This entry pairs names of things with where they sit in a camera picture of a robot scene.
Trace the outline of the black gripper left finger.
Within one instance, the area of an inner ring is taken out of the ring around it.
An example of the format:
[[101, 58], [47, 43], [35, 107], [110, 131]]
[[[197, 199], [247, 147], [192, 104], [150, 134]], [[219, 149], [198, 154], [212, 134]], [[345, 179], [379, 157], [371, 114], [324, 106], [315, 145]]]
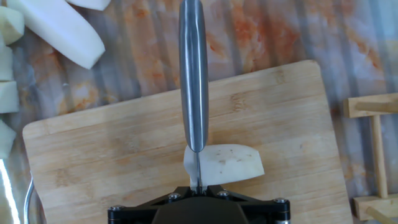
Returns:
[[108, 208], [108, 224], [152, 223], [163, 205], [197, 196], [190, 187], [177, 187], [173, 192], [135, 207], [113, 205]]

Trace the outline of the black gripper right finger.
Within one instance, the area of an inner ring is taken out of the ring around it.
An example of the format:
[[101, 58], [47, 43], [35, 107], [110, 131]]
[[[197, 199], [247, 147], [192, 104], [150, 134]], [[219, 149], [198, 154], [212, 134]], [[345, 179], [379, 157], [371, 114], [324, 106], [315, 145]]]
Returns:
[[220, 185], [201, 187], [200, 195], [214, 199], [205, 214], [218, 217], [219, 223], [290, 223], [290, 201], [283, 197], [272, 200], [228, 191]]

